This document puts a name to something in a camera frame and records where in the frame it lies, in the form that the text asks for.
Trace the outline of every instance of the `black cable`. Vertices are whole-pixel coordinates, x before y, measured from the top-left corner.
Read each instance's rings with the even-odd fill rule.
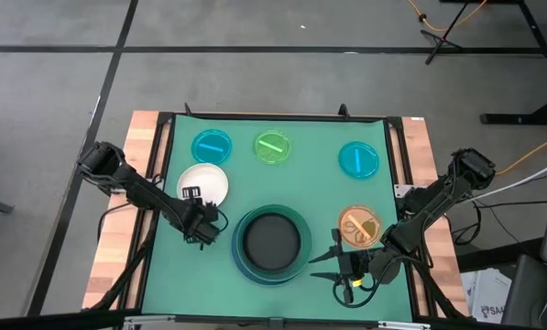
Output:
[[[120,273],[118,279],[116,279],[115,283],[104,294],[102,299],[100,299],[100,301],[97,302],[94,306],[89,308],[89,310],[108,310],[112,306],[112,303],[116,300],[116,297],[118,296],[120,291],[123,290],[124,286],[137,269],[138,264],[145,256],[148,255],[148,250],[150,249],[149,242],[154,235],[154,231],[155,229],[152,226],[147,232],[145,240],[141,243],[133,259],[125,265],[125,269]]]
[[[385,277],[385,275],[387,274],[387,271],[389,270],[389,268],[393,265],[395,265],[397,262],[399,262],[400,260],[409,260],[413,263],[416,263],[416,264],[419,264],[421,266],[426,266],[424,265],[423,263],[421,263],[421,261],[415,259],[415,258],[412,258],[412,257],[408,257],[408,256],[397,256],[395,258],[393,258],[389,264],[383,269],[383,271],[381,272],[381,275],[379,275],[379,278],[378,280],[375,280],[373,279],[373,287],[369,290],[370,293],[369,295],[364,299],[364,301],[362,302],[359,302],[359,303],[356,303],[356,304],[348,304],[346,302],[343,302],[342,300],[340,300],[340,298],[338,298],[338,294],[336,293],[336,288],[338,288],[338,286],[340,285],[340,282],[342,281],[342,278],[339,278],[338,280],[336,280],[334,282],[334,285],[332,287],[332,292],[333,292],[333,296],[334,296],[334,299],[340,303],[343,307],[346,307],[346,308],[359,308],[359,307],[362,307],[364,305],[366,305],[368,302],[371,301],[371,299],[373,299],[373,297],[375,296],[375,293],[377,292],[377,289],[379,287],[379,285],[381,284],[381,281],[383,280],[383,278]]]
[[[151,183],[157,185],[159,184],[160,182],[162,182],[163,179],[161,179],[161,174],[155,174],[155,176],[153,177],[153,179],[151,179]],[[128,206],[130,205],[130,202],[126,202],[126,203],[123,203],[123,204],[120,204],[118,206],[115,206],[115,207],[112,207],[112,208],[109,208],[108,210],[104,211],[104,213],[102,213],[102,215],[100,215],[100,219],[98,220],[98,237],[96,239],[97,242],[100,241],[100,236],[102,235],[102,226],[104,225],[104,219],[106,218],[106,216],[122,207],[125,207],[125,206]]]
[[[103,189],[105,191],[108,191],[111,194],[119,194],[120,192],[113,191],[113,188],[115,187],[114,182],[112,181],[105,181],[105,182],[98,182],[98,181],[92,181],[89,178],[82,178],[84,181],[90,183],[91,185],[94,185],[98,187],[99,189]]]
[[[424,219],[423,224],[421,224],[421,245],[424,251],[424,254],[426,256],[426,263],[429,269],[432,269],[434,267],[434,262],[432,260],[432,255],[430,254],[430,250],[428,249],[428,243],[426,243],[426,223],[428,222],[428,218],[426,217]]]
[[[126,203],[120,204],[118,206],[111,207],[108,210],[104,211],[104,213],[102,213],[102,215],[100,215],[100,220],[98,220],[98,239],[97,239],[97,241],[100,241],[100,235],[102,234],[102,226],[104,225],[104,219],[106,218],[106,216],[109,213],[114,212],[114,211],[118,210],[119,208],[125,207],[127,205],[130,205],[130,202],[126,202]]]
[[[511,202],[511,203],[496,203],[487,206],[477,206],[477,208],[493,208],[498,206],[508,205],[532,205],[532,204],[547,204],[547,201],[529,201],[529,202]]]
[[[477,202],[481,203],[482,205],[484,206],[488,206],[487,204],[479,201],[479,200],[476,200]],[[511,236],[511,238],[513,238],[513,240],[518,244],[518,246],[521,248],[521,251],[525,254],[527,254],[528,256],[531,256],[531,253],[528,251],[528,249],[526,249],[522,244],[521,242],[515,237],[513,236],[513,234],[511,234],[511,232],[509,232],[509,230],[503,225],[503,223],[501,222],[501,220],[499,220],[499,218],[497,217],[497,214],[495,213],[495,210],[493,210],[492,208],[489,208],[489,210],[491,211],[491,213],[493,214],[493,217],[495,217],[495,220],[497,221],[497,223],[501,226],[501,228],[503,228],[503,230],[509,235]]]
[[[371,286],[370,288],[364,286],[363,284],[361,284],[358,288],[364,292],[371,292],[373,291],[373,286]]]
[[[224,220],[226,221],[226,223],[224,224],[224,227],[220,229],[220,232],[222,233],[228,227],[228,217],[226,216],[226,214],[224,214],[224,212],[220,211],[220,209],[217,207],[216,207],[216,211],[218,211],[218,213],[221,214]]]
[[[443,214],[442,216],[446,219],[446,222],[448,222],[448,227],[450,228],[451,233],[452,233],[453,224],[450,222],[450,218],[449,218],[448,215],[446,215],[446,214]]]
[[[454,244],[457,246],[465,246],[472,243],[475,240],[475,238],[478,236],[478,234],[481,232],[481,221],[482,221],[481,210],[478,209],[478,206],[476,205],[475,202],[473,202],[473,207],[475,207],[475,210],[476,210],[476,223],[450,232],[452,235],[456,233],[461,233],[460,235],[454,238]],[[473,235],[471,235],[471,237],[468,238],[467,240],[461,240],[461,238],[472,228],[475,229],[475,231],[473,232]]]
[[[531,179],[531,180],[529,180],[529,181],[527,181],[527,182],[524,182],[524,183],[522,183],[522,184],[518,184],[516,187],[520,187],[520,186],[522,186],[522,185],[524,185],[524,184],[536,182],[537,180],[543,180],[543,179],[546,179],[546,178],[547,178],[547,174],[546,174],[546,175],[542,175],[541,177],[538,177],[538,178],[535,178],[535,179]]]

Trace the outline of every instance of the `concrete floor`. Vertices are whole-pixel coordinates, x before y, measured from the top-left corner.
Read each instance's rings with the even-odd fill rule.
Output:
[[[459,5],[416,1],[434,25]],[[547,2],[528,0],[547,39]],[[114,45],[127,0],[0,0],[0,44]],[[146,0],[127,45],[428,46],[405,0]],[[450,39],[469,47],[535,47],[516,6],[488,5]],[[483,112],[529,113],[547,102],[547,60],[536,56],[355,54],[126,54],[120,61],[99,139],[121,145],[133,110],[424,116],[436,165],[474,147],[505,168],[547,140],[547,127],[482,126]],[[0,317],[19,315],[34,280],[71,166],[82,144],[109,54],[0,53]],[[547,164],[547,149],[498,178],[493,188]],[[547,199],[547,180],[489,203]],[[79,310],[107,200],[83,186],[44,313]],[[540,237],[547,205],[499,208],[518,239]],[[475,221],[450,212],[454,227]],[[488,212],[473,247],[512,243]]]

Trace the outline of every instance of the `green mat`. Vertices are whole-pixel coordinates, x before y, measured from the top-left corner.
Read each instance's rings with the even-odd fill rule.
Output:
[[[411,321],[403,269],[390,285],[379,288],[369,304],[348,309],[334,300],[332,282],[309,275],[338,271],[336,259],[309,265],[280,286],[265,287],[246,279],[230,252],[238,221],[266,204],[287,205],[306,219],[313,237],[312,257],[322,255],[333,244],[330,231],[337,227],[337,217],[348,205],[369,205],[384,228],[394,224],[396,209],[382,122],[202,120],[178,115],[166,193],[177,195],[180,175],[196,163],[191,155],[193,138],[211,128],[226,132],[233,143],[229,159],[220,165],[229,180],[228,195],[220,207],[230,226],[214,244],[200,251],[198,245],[184,243],[181,233],[165,219],[159,219],[143,313]],[[283,131],[292,142],[291,155],[278,165],[261,162],[252,149],[254,138],[271,128]],[[339,168],[338,151],[355,140],[366,142],[379,155],[379,169],[370,179],[352,179]],[[365,285],[370,287],[370,282],[367,276]],[[364,298],[366,292],[356,290],[355,301]]]

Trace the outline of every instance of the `black metal frame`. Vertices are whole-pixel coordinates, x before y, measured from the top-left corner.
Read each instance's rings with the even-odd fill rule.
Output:
[[[528,22],[531,33],[542,50],[544,58],[547,60],[547,43],[538,23],[536,23],[530,9],[523,0],[519,0],[518,5]],[[547,125],[547,104],[531,114],[482,114],[479,118],[482,124],[488,125]]]
[[[542,237],[523,242],[516,240],[515,244],[496,247],[489,250],[480,250],[459,256],[458,267],[461,271],[474,271],[495,267],[497,265],[515,264],[522,254],[526,254],[541,262],[546,262],[547,260],[542,259],[542,256],[547,255],[547,242],[544,244],[546,237],[547,226],[545,234]]]
[[[465,0],[440,0],[441,3],[462,4]],[[480,4],[483,0],[468,0],[471,4]],[[494,5],[515,5],[516,0],[488,0],[488,4]]]
[[[455,0],[456,2],[464,2],[464,0]],[[522,0],[518,0],[521,3],[522,11],[526,15],[529,10]],[[489,0],[489,3],[513,3],[514,0]],[[137,10],[138,0],[131,0],[129,7],[126,11],[125,21],[120,31],[118,41],[114,46],[78,46],[78,45],[0,45],[0,52],[14,52],[14,53],[110,53],[112,59],[108,67],[108,71],[104,77],[104,82],[99,95],[98,103],[93,111],[92,122],[89,125],[82,148],[77,158],[88,149],[97,134],[99,126],[102,121],[104,109],[108,101],[118,64],[121,56],[124,53],[360,53],[360,54],[430,54],[432,48],[430,47],[326,47],[326,46],[312,46],[312,47],[284,47],[284,46],[166,46],[166,47],[137,47],[126,46],[126,39],[130,28],[132,26],[133,18]],[[530,55],[544,55],[547,58],[547,45],[540,43],[539,48],[497,48],[497,47],[484,47],[484,48],[462,48],[458,49],[440,49],[440,53],[459,53],[459,54],[530,54]],[[26,303],[27,315],[39,315],[45,302],[47,292],[53,272],[57,264],[57,260],[60,255],[63,240],[65,239],[67,229],[71,221],[71,215],[73,208],[77,202],[77,196],[81,188],[82,180],[79,177],[76,169],[73,169],[71,178],[66,187],[63,200],[60,205],[60,209],[55,219],[54,229],[50,236],[49,242],[46,247],[46,253],[38,268],[36,279],[33,283],[33,287],[29,291]]]
[[[456,17],[454,18],[454,20],[450,24],[450,26],[446,29],[446,32],[444,32],[443,36],[440,37],[438,35],[433,34],[432,32],[428,32],[424,29],[420,30],[422,35],[431,37],[432,39],[434,39],[434,41],[436,41],[436,46],[434,46],[432,52],[430,53],[430,55],[428,55],[428,59],[426,59],[426,61],[425,61],[426,65],[430,65],[430,63],[432,63],[432,60],[434,59],[434,56],[436,56],[436,54],[438,52],[440,52],[442,50],[446,50],[446,49],[443,49],[442,46],[452,46],[452,50],[454,50],[455,52],[461,51],[463,49],[462,47],[460,47],[457,44],[453,43],[452,41],[448,40],[447,37],[448,37],[448,34],[450,33],[450,31],[452,31],[452,29],[454,28],[454,25],[456,25],[456,21],[458,21],[458,18],[460,18],[460,16],[464,13],[464,11],[465,11],[465,9],[466,9],[466,7],[468,6],[469,3],[470,3],[470,0],[465,0],[465,4],[460,9],[458,14],[456,14]]]
[[[170,120],[170,132],[166,145],[167,152],[163,160],[161,168],[161,178],[167,178],[167,170],[170,163],[170,155],[173,150],[173,140],[175,136],[175,124],[176,124],[176,115],[180,116],[193,116],[200,119],[218,119],[218,120],[267,120],[267,121],[332,121],[332,122],[366,122],[374,123],[377,121],[383,121],[385,129],[385,138],[388,148],[388,163],[391,170],[391,180],[393,184],[399,183],[399,178],[397,174],[397,169],[395,167],[395,159],[393,154],[393,147],[391,142],[390,127],[394,127],[399,142],[399,152],[401,154],[402,168],[404,171],[404,182],[406,184],[412,184],[411,178],[411,166],[410,160],[408,157],[407,145],[405,142],[405,135],[403,131],[403,125],[400,117],[384,117],[384,116],[350,116],[348,110],[344,104],[340,106],[338,115],[269,115],[269,114],[229,114],[229,113],[192,113],[190,108],[185,105],[185,112],[181,113],[159,113],[159,121],[157,125],[157,130],[162,130],[166,119]],[[159,150],[159,138],[161,133],[156,130],[152,146],[154,149],[151,153],[151,158],[149,159],[149,168],[154,169],[155,163],[151,164],[151,159],[156,160],[157,157],[154,156]],[[152,170],[149,170],[147,176],[152,176]],[[159,221],[159,213],[154,212],[151,218],[150,226],[156,227]],[[142,227],[143,216],[138,216],[136,219],[135,227]],[[139,238],[133,235],[133,240],[131,241],[131,249],[138,245],[137,241]],[[140,309],[143,305],[143,299],[145,295],[145,289],[147,287],[148,271],[150,266],[150,259],[152,258],[153,245],[155,243],[155,236],[151,238],[149,244],[149,255],[145,257],[143,261],[143,268],[141,271],[141,280],[139,281],[137,288],[137,298],[135,302],[135,308]],[[421,258],[425,258],[424,252],[420,253]],[[420,315],[420,310],[417,302],[416,289],[414,285],[414,279],[411,267],[408,265],[405,266],[406,272],[406,281],[408,284],[408,292],[410,295],[410,308],[412,318],[415,319]],[[130,286],[126,286],[126,291],[123,292],[123,297],[126,297],[127,290]],[[426,302],[428,304],[428,312],[430,316],[437,316],[437,309],[435,307],[435,301],[432,299],[431,295],[426,291]],[[119,308],[125,308],[126,300],[122,305],[119,305]],[[194,322],[194,323],[228,323],[228,324],[242,324],[242,325],[268,325],[271,322],[269,318],[243,318],[243,321],[238,320],[237,317],[214,317],[206,315],[177,315],[178,322]],[[369,326],[374,321],[364,321],[364,322],[352,322],[352,321],[341,321],[341,320],[298,320],[298,319],[280,319],[283,324],[300,324],[300,325],[351,325],[351,326],[360,326],[365,325]]]
[[[110,326],[118,327],[125,324],[125,319],[135,322],[135,317],[141,315],[140,310],[120,310],[120,311],[92,311],[88,313],[66,313],[54,315],[40,315],[28,317],[16,317],[0,319],[0,330],[4,329],[26,329],[26,330],[41,330],[41,329],[68,329],[68,330],[83,330],[83,329],[100,329]],[[162,315],[158,317],[158,322],[183,322],[195,323],[196,318],[188,318],[188,315],[177,315],[177,318],[172,315]],[[261,325],[268,326],[270,329],[280,330],[289,325],[286,320],[281,318],[246,318],[246,317],[220,317],[210,316],[202,320],[203,323],[209,322],[212,324],[232,324],[232,325]],[[429,325],[433,330],[535,330],[532,327],[505,325],[505,324],[483,324],[466,320],[451,320],[435,317],[420,316],[418,323]],[[339,321],[333,320],[304,320],[293,319],[291,325],[306,325],[306,326],[325,326],[335,327],[343,325]],[[364,327],[364,328],[388,328],[389,324],[386,321],[354,321],[349,326]]]
[[[161,134],[163,133],[163,127],[169,118],[166,118],[164,115],[160,115],[157,120],[157,125],[155,126],[155,134],[153,136],[153,142],[151,143],[151,151],[148,158],[147,170],[145,172],[145,178],[152,179],[155,175],[155,164],[157,163],[157,155],[159,154],[159,143],[161,141]],[[141,233],[143,231],[143,223],[145,219],[145,210],[137,210],[137,217],[135,218],[135,230],[131,236],[130,246],[128,248],[128,257],[126,258],[126,263],[130,262],[136,255],[139,244],[141,240]],[[126,308],[126,303],[128,299],[128,291],[130,289],[130,280],[125,285],[122,293],[118,296],[118,309]]]

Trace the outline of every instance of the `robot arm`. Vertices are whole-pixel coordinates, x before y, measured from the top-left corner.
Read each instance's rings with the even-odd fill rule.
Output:
[[[314,273],[312,276],[334,282],[334,298],[343,306],[357,308],[368,303],[379,284],[389,284],[399,273],[402,260],[410,261],[420,274],[424,285],[432,292],[447,317],[463,317],[446,299],[430,275],[429,267],[414,256],[423,242],[424,232],[455,204],[463,201],[474,190],[485,189],[495,176],[495,164],[472,148],[460,149],[453,154],[448,171],[426,188],[410,190],[398,201],[399,221],[390,226],[380,238],[384,247],[344,252],[338,229],[333,229],[334,246],[328,252],[310,261],[319,262],[336,257],[338,273]],[[365,274],[373,278],[373,288],[362,287]],[[358,287],[370,292],[361,303],[353,304],[353,290]],[[336,295],[336,287],[344,288],[344,300]]]
[[[141,177],[125,161],[125,153],[108,142],[95,142],[78,160],[83,178],[109,195],[113,189],[124,189],[126,199],[142,209],[160,210],[170,224],[181,231],[189,243],[210,245],[220,229],[216,206],[202,205],[199,187],[184,188],[185,201],[172,198],[153,183]]]

